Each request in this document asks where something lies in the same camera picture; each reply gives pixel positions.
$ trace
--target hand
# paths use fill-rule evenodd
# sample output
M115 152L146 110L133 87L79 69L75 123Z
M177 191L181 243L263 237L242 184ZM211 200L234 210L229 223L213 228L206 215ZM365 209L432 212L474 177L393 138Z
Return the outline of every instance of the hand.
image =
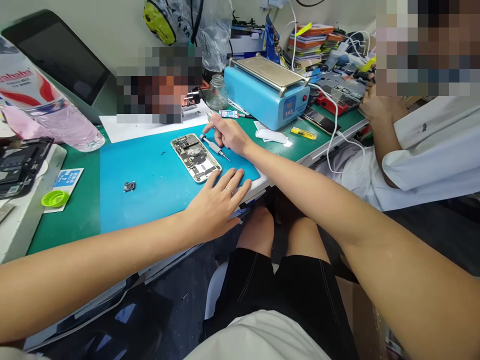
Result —
M215 128L215 141L218 146L225 146L236 154L243 155L246 147L255 144L235 120L221 118L216 112L212 113L210 118L211 121L205 126L203 133Z
M372 64L372 65L371 65L371 68L372 68L372 69L375 69L376 67L377 67L377 64ZM374 73L371 73L371 74L368 75L368 80L370 80L370 81L367 81L367 82L366 82L365 89L366 89L367 91L370 91L370 89L375 86L375 83L374 83L374 81L373 81L373 80L374 80L374 77L375 77L375 74L374 74Z
M214 186L219 174L220 170L215 170L208 177L203 188L184 211L189 231L197 244L222 236L240 222L238 217L230 217L252 185L252 180L247 179L235 191L244 171L231 168Z
M377 96L377 87L373 86L363 95L360 112L371 123L380 119L388 119L392 122L392 105L392 98L390 96Z

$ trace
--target black shorts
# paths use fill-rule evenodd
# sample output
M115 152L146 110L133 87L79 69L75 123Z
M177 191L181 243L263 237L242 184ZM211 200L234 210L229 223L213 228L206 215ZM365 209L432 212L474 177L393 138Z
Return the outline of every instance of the black shorts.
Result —
M358 360L337 280L328 262L284 257L276 274L269 257L245 248L230 256L215 313L203 322L203 341L235 318L275 310L296 321L332 360Z

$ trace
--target blue separator machine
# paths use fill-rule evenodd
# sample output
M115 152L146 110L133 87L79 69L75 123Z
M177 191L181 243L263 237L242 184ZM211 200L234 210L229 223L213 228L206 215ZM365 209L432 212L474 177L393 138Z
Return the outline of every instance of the blue separator machine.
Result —
M270 130L302 115L309 101L310 79L257 53L230 62L224 71L228 98Z

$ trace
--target green workbench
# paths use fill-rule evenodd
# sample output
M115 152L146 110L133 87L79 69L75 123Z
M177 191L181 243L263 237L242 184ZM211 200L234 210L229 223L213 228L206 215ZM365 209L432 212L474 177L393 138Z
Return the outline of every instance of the green workbench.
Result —
M334 115L317 105L314 105L313 108L331 120L335 118ZM354 110L340 116L338 124L345 131L363 119L364 117L357 110ZM330 136L301 119L297 119L279 130L293 143L291 147L285 147L283 144L274 141L264 142L262 139L256 138L255 131L257 128L251 119L240 118L238 123L255 143L274 154L295 162L330 140ZM316 140L310 140L292 134L290 133L292 127L317 134L317 138ZM110 141L106 133L103 130L102 133L107 143L109 143ZM100 151L84 153L66 145L64 147L67 150L67 155L62 168L84 168L85 170L76 184L64 211L42 215L28 249L28 255L100 233Z

